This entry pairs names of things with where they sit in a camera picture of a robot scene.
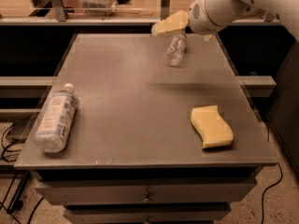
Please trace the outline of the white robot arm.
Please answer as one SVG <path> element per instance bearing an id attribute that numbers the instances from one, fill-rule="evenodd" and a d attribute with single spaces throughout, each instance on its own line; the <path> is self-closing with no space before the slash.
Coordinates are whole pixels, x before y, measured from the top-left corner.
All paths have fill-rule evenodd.
<path id="1" fill-rule="evenodd" d="M 299 0 L 195 0 L 189 11 L 180 10 L 157 22 L 151 33 L 170 35 L 187 26 L 199 35 L 214 35 L 230 23 L 265 11 L 299 40 Z"/>

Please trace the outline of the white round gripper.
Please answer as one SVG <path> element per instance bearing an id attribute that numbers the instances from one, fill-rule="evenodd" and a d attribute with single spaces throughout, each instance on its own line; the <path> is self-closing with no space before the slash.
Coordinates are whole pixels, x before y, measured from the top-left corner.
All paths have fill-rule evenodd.
<path id="1" fill-rule="evenodd" d="M 218 31 L 224 29 L 235 18 L 234 0 L 195 0 L 189 14 L 180 10 L 151 28 L 154 36 L 181 32 L 188 26 L 194 33 L 209 41 Z"/>

